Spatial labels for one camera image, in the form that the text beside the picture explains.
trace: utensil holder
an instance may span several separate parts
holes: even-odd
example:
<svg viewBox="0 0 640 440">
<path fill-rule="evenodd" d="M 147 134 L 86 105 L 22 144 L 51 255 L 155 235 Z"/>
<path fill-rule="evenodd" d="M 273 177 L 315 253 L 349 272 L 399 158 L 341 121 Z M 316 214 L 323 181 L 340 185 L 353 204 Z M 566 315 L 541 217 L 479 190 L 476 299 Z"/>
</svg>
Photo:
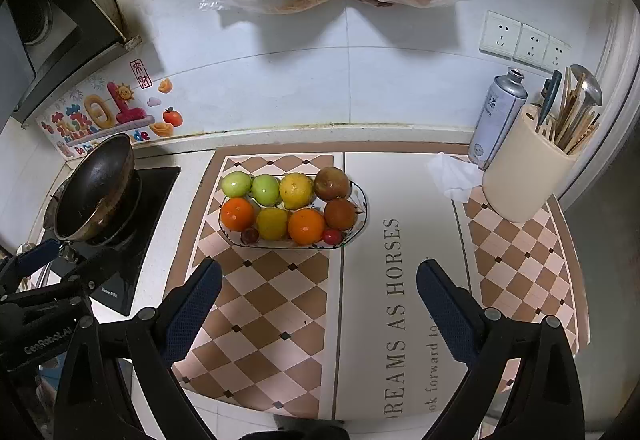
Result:
<svg viewBox="0 0 640 440">
<path fill-rule="evenodd" d="M 514 223 L 524 223 L 536 214 L 577 159 L 536 133 L 538 110 L 532 105 L 520 109 L 482 179 L 491 207 Z"/>
</svg>

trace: wok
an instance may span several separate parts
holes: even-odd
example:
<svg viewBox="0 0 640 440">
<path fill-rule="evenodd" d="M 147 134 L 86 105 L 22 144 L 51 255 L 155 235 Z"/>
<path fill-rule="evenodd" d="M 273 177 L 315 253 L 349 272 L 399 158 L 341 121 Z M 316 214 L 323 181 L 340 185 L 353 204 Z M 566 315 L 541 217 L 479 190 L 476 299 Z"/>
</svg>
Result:
<svg viewBox="0 0 640 440">
<path fill-rule="evenodd" d="M 72 173 L 58 201 L 53 230 L 61 242 L 90 241 L 132 214 L 140 188 L 129 136 L 99 144 Z"/>
</svg>

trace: wall socket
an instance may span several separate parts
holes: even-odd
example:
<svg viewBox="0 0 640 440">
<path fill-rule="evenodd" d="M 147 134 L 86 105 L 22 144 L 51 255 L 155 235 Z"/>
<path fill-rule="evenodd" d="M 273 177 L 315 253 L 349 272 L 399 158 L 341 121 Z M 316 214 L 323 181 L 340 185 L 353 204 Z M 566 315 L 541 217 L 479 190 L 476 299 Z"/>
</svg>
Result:
<svg viewBox="0 0 640 440">
<path fill-rule="evenodd" d="M 501 14 L 487 11 L 480 40 L 480 50 L 513 57 L 522 24 Z"/>
<path fill-rule="evenodd" d="M 479 48 L 549 72 L 562 72 L 571 64 L 571 47 L 565 42 L 493 11 L 486 12 Z"/>
<path fill-rule="evenodd" d="M 520 40 L 516 46 L 513 59 L 528 63 L 533 66 L 542 65 L 545 50 L 549 42 L 549 35 L 534 27 L 522 24 Z"/>
<path fill-rule="evenodd" d="M 571 47 L 569 45 L 551 36 L 546 46 L 545 57 L 542 60 L 542 68 L 549 72 L 553 72 L 556 69 L 562 72 L 564 67 L 569 64 L 570 51 Z"/>
</svg>

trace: spray can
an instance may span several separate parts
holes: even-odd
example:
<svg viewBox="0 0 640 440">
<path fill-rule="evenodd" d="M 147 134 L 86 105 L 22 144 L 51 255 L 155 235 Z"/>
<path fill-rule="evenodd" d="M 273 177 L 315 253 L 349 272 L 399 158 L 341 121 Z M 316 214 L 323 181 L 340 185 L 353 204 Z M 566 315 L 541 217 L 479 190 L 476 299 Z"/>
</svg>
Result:
<svg viewBox="0 0 640 440">
<path fill-rule="evenodd" d="M 494 160 L 527 100 L 527 91 L 522 86 L 523 79 L 524 75 L 520 70 L 509 68 L 506 75 L 496 76 L 489 87 L 476 133 L 469 146 L 469 159 L 480 169 L 487 169 Z"/>
</svg>

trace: tissue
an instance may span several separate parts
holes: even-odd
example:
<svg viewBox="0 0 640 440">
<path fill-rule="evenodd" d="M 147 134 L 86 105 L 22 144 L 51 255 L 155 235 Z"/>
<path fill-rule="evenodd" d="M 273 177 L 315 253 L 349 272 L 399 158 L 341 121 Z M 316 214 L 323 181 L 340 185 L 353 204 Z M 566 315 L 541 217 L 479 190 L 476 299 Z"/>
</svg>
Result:
<svg viewBox="0 0 640 440">
<path fill-rule="evenodd" d="M 469 202 L 471 190 L 482 184 L 482 171 L 478 166 L 442 152 L 427 162 L 427 170 L 438 190 L 457 202 Z"/>
</svg>

